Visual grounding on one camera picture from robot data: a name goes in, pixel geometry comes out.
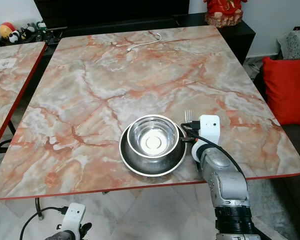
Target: red pillow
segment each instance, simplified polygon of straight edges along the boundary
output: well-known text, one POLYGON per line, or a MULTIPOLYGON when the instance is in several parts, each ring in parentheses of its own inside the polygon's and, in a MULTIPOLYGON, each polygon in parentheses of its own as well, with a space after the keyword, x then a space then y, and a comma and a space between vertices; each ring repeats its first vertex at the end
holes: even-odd
POLYGON ((263 58, 267 103, 281 125, 300 124, 300 60, 263 58))

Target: pink marble surface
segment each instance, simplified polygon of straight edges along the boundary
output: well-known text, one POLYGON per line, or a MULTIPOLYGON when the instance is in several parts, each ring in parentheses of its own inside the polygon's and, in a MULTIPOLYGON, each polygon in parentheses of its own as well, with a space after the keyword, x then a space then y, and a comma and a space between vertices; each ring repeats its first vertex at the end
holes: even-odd
POLYGON ((188 155, 173 173, 134 174, 123 130, 146 114, 220 116, 220 144, 248 178, 300 174, 300 156, 213 26, 63 38, 0 167, 0 198, 202 182, 188 155), (160 33, 162 42, 151 42, 160 33))
POLYGON ((0 47, 0 138, 44 46, 36 42, 0 47))

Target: white cable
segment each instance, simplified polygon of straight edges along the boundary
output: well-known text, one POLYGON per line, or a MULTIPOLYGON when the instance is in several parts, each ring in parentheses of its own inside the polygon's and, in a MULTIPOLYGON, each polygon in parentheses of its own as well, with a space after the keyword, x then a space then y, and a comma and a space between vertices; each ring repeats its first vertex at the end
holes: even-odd
POLYGON ((140 43, 140 44, 132 45, 131 47, 129 47, 129 48, 126 49, 126 52, 127 53, 130 52, 135 47, 139 47, 139 46, 142 46, 142 45, 148 45, 148 44, 154 44, 154 43, 160 42, 162 40, 162 36, 160 35, 160 33, 157 33, 156 35, 159 36, 159 40, 152 41, 152 42, 147 42, 147 43, 140 43))

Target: red table edge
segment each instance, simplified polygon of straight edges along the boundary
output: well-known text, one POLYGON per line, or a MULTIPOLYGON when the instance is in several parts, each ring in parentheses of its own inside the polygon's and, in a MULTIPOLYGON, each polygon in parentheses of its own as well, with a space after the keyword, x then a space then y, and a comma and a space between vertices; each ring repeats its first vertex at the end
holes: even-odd
POLYGON ((4 134, 4 132, 5 132, 5 130, 6 130, 7 125, 8 125, 8 123, 9 123, 9 121, 10 121, 10 119, 11 119, 13 113, 15 112, 16 107, 18 106, 18 104, 19 104, 19 102, 20 102, 20 100, 21 100, 21 97, 23 96, 24 91, 26 90, 26 88, 27 88, 27 86, 28 86, 28 83, 29 83, 30 79, 32 78, 33 74, 35 73, 35 71, 36 71, 36 69, 37 69, 37 67, 38 67, 39 62, 41 61, 41 58, 42 58, 42 56, 43 56, 43 54, 44 54, 44 52, 45 52, 45 50, 46 50, 46 45, 47 45, 47 44, 44 43, 44 45, 43 45, 43 47, 42 47, 42 50, 41 50, 39 56, 37 57, 37 59, 36 59, 34 65, 33 65, 33 67, 32 67, 32 69, 31 69, 31 71, 30 71, 28 77, 26 78, 26 80, 25 80, 25 82, 24 82, 24 84, 23 84, 21 90, 19 91, 18 96, 16 97, 16 99, 15 99, 15 101, 14 101, 12 107, 10 108, 10 111, 8 112, 8 114, 7 114, 5 120, 4 120, 4 122, 3 122, 3 124, 2 124, 2 126, 1 126, 1 128, 0 128, 0 139, 1 139, 2 135, 4 134))
MULTIPOLYGON (((300 172, 298 172, 298 173, 291 173, 291 174, 283 174, 283 175, 248 177, 247 180, 279 179, 279 178, 286 178, 286 177, 294 177, 294 176, 298 176, 298 175, 300 175, 300 172)), ((166 183, 166 184, 154 184, 154 185, 146 185, 146 186, 119 187, 119 188, 112 188, 112 189, 91 190, 91 191, 78 191, 78 192, 66 192, 66 193, 56 193, 56 194, 46 194, 46 195, 0 197, 0 200, 47 198, 47 197, 57 197, 57 196, 77 195, 77 194, 92 194, 92 193, 113 192, 113 191, 131 190, 131 189, 146 189, 146 188, 169 187, 169 186, 180 186, 180 185, 191 185, 191 184, 205 184, 205 183, 207 183, 207 182, 204 181, 204 180, 203 181, 182 182, 182 183, 166 183)))

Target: red figurine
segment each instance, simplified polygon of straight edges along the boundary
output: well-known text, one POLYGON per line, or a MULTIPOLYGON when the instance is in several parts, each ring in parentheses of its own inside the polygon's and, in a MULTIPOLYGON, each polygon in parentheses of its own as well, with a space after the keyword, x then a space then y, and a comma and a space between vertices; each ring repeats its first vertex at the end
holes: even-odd
POLYGON ((247 2, 247 0, 203 0, 208 8, 205 20, 217 28, 238 24, 243 16, 241 1, 247 2))

